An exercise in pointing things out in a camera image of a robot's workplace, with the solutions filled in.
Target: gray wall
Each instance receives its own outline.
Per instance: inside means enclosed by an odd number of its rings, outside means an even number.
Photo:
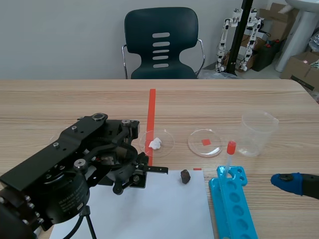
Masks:
[[[223,21],[241,0],[3,0],[0,3],[0,79],[121,79],[124,18],[134,9],[185,6],[198,15],[207,62],[216,58]],[[265,7],[255,0],[254,6]],[[231,44],[234,30],[229,34]],[[182,52],[197,70],[200,46]],[[129,73],[140,64],[127,55]]]

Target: sink pedestal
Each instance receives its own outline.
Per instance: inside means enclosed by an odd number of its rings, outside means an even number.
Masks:
[[[276,64],[276,71],[283,72],[289,58],[304,52],[309,40],[319,21],[319,14],[315,12],[303,11],[299,21],[299,25],[291,37],[290,42],[287,42],[284,52],[280,56]]]

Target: white robot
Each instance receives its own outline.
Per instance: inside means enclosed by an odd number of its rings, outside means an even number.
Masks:
[[[225,68],[222,66],[223,59],[225,56],[226,50],[226,39],[227,39],[227,32],[229,27],[237,27],[238,23],[241,20],[243,9],[235,9],[233,12],[233,17],[231,19],[225,19],[222,35],[220,42],[218,44],[218,52],[217,52],[217,62],[216,62],[216,72],[223,72]],[[255,46],[256,35],[261,25],[261,19],[256,17],[257,10],[251,9],[247,21],[247,26],[252,27],[252,33],[250,35],[249,41],[246,46],[246,53],[244,59],[240,62],[240,69],[247,71],[247,62],[249,61],[251,55],[253,54],[253,49]]]

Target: chrome chair leg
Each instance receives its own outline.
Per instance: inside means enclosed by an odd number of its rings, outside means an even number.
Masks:
[[[123,66],[124,66],[124,72],[125,72],[125,79],[128,79],[128,71],[126,69],[126,62],[125,62],[125,55],[124,55],[124,48],[125,47],[127,47],[126,44],[124,46],[122,46],[122,56],[123,56]]]
[[[196,72],[196,76],[199,75],[201,69],[203,68],[203,66],[204,66],[204,64],[205,64],[205,53],[204,53],[203,41],[200,40],[200,39],[198,39],[197,41],[200,42],[201,52],[202,52],[202,54],[203,54],[203,63],[201,64],[199,70]]]

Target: plastic beaker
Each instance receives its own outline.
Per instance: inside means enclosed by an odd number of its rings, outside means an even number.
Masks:
[[[242,115],[237,135],[237,150],[254,157],[260,154],[271,134],[278,128],[279,120],[264,111],[249,111]]]

